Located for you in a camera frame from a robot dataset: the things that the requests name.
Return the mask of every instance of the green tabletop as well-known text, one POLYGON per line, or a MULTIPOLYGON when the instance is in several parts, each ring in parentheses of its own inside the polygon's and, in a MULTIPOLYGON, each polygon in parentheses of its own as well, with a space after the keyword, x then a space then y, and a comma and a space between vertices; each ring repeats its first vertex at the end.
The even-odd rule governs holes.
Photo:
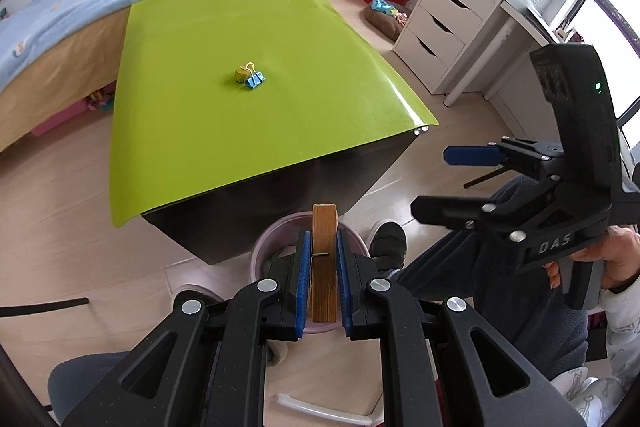
POLYGON ((145 0, 118 76, 113 222, 430 124, 327 0, 145 0), (255 90, 234 80, 248 62, 255 90))

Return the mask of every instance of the wooden floor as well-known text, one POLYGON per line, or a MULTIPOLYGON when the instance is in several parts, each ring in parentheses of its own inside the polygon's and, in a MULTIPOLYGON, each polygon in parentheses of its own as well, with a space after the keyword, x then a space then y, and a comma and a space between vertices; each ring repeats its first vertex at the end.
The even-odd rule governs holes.
MULTIPOLYGON (((347 22, 406 79, 440 122, 420 136, 343 220, 361 235, 381 218, 396 219, 409 258, 439 239, 439 227, 412 220, 419 194, 461 194, 462 184, 486 168, 449 167, 450 144, 484 144, 509 134, 479 94, 451 108, 431 96, 371 28, 360 0, 329 0, 347 22)), ((89 306, 0 319, 0 340, 42 403, 47 377, 63 360, 130 349, 170 311, 184 283, 206 284, 224 298, 248 279, 248 256, 207 266, 142 218, 111 225, 108 171, 111 116, 86 113, 39 139, 25 139, 0 155, 0 305, 88 296, 89 306)), ((488 194, 498 178, 470 194, 488 194)), ((267 371, 266 427, 335 425, 273 403, 274 393, 332 409, 368 414, 382 391, 378 343, 350 342, 342 328, 307 335, 267 371)))

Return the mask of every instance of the pink trash can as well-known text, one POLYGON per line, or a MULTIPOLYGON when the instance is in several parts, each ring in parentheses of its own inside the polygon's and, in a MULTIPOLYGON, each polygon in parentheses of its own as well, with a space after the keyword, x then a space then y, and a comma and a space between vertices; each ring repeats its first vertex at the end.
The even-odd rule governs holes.
MULTIPOLYGON (((300 230, 311 230, 312 212, 297 212, 289 216, 281 217, 273 223, 255 242, 251 253, 249 275, 251 282, 255 282, 266 274, 262 274, 262 264, 285 247, 295 246, 298 242, 300 230)), ((347 248, 352 252, 369 257, 369 251, 362 238, 342 222, 338 222, 338 228, 346 234, 347 248)), ((315 323, 309 317, 306 319, 305 333, 325 333, 335 330, 340 325, 334 323, 315 323)))

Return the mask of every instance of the blue gripper pad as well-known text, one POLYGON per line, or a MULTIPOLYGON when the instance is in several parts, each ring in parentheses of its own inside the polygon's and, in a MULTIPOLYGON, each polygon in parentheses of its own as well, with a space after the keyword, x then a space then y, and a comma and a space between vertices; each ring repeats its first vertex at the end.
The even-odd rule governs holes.
POLYGON ((296 292, 296 334, 302 338, 306 323, 306 307, 309 298, 309 284, 311 278, 311 232, 305 232, 302 244, 302 261, 298 272, 298 290, 296 292))
POLYGON ((495 146, 449 146, 442 153, 442 157, 448 165, 483 165, 486 167, 496 167, 507 159, 507 156, 495 146))
POLYGON ((351 336, 353 330, 353 302, 351 299, 351 287, 349 286, 349 275, 347 273, 347 263, 344 257, 344 245, 342 244, 342 234, 337 233, 336 236, 338 255, 336 256, 336 264, 338 269, 338 290, 340 292, 340 314, 342 315, 342 326, 347 337, 351 336))

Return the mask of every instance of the black shoe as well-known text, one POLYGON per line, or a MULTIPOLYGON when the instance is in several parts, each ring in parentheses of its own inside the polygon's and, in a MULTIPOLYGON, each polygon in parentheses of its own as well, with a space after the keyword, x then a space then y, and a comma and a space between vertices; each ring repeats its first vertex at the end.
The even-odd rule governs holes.
POLYGON ((365 241, 379 272, 401 269, 406 256, 406 235, 399 223, 384 219, 373 225, 365 241))

